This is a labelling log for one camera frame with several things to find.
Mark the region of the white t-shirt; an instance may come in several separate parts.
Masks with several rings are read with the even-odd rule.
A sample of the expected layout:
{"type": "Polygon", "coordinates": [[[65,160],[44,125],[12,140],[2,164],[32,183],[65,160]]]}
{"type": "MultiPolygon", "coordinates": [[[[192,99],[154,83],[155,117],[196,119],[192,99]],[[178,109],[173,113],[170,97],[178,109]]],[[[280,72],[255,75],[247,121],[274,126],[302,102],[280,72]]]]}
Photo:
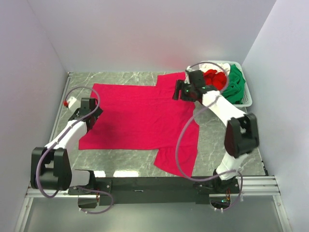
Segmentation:
{"type": "Polygon", "coordinates": [[[202,70],[204,73],[209,70],[215,70],[218,73],[223,72],[229,75],[231,71],[231,66],[229,63],[215,63],[215,64],[203,63],[203,64],[199,64],[199,69],[202,70]]]}

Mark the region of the green t-shirt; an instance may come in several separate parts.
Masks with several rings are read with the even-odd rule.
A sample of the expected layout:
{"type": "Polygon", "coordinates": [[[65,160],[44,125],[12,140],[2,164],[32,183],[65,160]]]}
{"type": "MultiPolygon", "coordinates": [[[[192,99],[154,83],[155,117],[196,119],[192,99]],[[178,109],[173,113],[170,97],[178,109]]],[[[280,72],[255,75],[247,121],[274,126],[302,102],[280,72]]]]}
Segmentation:
{"type": "Polygon", "coordinates": [[[222,95],[231,104],[242,104],[245,91],[245,79],[241,70],[235,65],[230,66],[229,84],[222,95]]]}

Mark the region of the aluminium frame rail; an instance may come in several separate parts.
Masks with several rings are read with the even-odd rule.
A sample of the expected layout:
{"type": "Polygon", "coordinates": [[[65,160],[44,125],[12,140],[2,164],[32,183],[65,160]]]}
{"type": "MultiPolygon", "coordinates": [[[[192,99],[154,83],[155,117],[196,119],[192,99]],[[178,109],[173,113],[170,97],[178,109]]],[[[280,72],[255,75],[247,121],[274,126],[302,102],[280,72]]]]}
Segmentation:
{"type": "Polygon", "coordinates": [[[219,178],[207,182],[193,182],[181,177],[96,177],[95,181],[86,187],[87,190],[79,190],[70,187],[61,190],[56,197],[93,197],[91,190],[99,190],[116,195],[123,192],[127,195],[133,193],[171,192],[174,194],[191,191],[193,193],[205,193],[219,196],[226,193],[246,196],[280,195],[280,190],[273,176],[237,176],[232,180],[221,181],[219,178]]]}

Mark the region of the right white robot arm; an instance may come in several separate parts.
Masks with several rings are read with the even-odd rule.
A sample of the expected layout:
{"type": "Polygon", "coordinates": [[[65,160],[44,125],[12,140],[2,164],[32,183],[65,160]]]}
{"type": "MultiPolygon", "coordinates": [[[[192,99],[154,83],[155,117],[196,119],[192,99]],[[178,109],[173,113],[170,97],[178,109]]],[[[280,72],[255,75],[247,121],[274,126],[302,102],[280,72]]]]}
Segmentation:
{"type": "Polygon", "coordinates": [[[225,125],[225,155],[213,176],[205,178],[205,181],[213,179],[214,191],[224,192],[229,187],[228,180],[239,174],[243,160],[259,146],[256,116],[238,109],[214,86],[207,85],[201,70],[185,70],[185,79],[176,82],[173,99],[198,101],[203,108],[197,115],[210,109],[225,125]]]}

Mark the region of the red t-shirt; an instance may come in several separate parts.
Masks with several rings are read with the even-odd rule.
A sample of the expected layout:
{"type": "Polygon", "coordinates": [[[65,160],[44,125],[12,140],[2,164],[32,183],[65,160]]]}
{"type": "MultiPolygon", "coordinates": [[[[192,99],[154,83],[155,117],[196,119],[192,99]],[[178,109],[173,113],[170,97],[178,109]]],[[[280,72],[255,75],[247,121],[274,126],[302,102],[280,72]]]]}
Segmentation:
{"type": "Polygon", "coordinates": [[[218,72],[216,70],[208,70],[203,73],[203,78],[205,80],[206,85],[212,85],[217,90],[222,90],[226,83],[227,77],[224,72],[218,72]]]}

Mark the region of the magenta pink t-shirt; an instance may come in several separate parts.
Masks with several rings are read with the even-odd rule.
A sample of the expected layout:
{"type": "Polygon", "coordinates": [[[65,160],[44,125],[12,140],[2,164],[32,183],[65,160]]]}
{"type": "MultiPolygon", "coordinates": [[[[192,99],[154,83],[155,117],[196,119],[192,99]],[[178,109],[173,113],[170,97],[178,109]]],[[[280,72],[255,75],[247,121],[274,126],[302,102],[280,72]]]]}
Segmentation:
{"type": "Polygon", "coordinates": [[[157,150],[154,164],[170,174],[192,175],[199,125],[185,126],[195,104],[175,101],[182,72],[160,75],[155,86],[94,84],[91,97],[103,110],[93,128],[79,140],[80,150],[157,150]]]}

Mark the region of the white plastic laundry basket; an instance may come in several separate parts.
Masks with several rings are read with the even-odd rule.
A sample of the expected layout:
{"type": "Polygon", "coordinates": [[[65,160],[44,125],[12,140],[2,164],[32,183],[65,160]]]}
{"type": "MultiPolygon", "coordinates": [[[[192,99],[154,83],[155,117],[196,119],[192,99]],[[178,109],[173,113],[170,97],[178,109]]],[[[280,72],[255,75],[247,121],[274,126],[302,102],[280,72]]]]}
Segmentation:
{"type": "MultiPolygon", "coordinates": [[[[215,64],[215,63],[229,63],[230,65],[235,64],[241,70],[241,72],[243,74],[243,77],[245,79],[242,67],[237,62],[234,62],[234,61],[210,61],[209,63],[212,63],[212,64],[215,64]]],[[[248,88],[247,83],[245,83],[245,91],[244,91],[244,97],[243,97],[243,100],[242,100],[242,104],[235,104],[235,106],[241,108],[241,107],[249,107],[249,106],[251,106],[251,104],[252,104],[252,99],[251,99],[251,96],[250,96],[250,93],[249,93],[249,88],[248,88]]]]}

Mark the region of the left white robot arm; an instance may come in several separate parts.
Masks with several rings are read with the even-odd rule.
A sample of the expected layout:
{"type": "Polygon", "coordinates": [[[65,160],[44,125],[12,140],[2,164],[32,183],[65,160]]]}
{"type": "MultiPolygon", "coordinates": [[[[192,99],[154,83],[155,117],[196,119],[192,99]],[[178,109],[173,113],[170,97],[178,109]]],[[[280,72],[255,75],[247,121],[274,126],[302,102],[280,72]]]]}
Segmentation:
{"type": "Polygon", "coordinates": [[[71,98],[65,104],[73,110],[60,134],[44,147],[36,147],[31,154],[30,185],[34,189],[67,190],[72,186],[69,153],[74,145],[94,126],[103,110],[95,98],[82,98],[75,108],[71,98]]]}

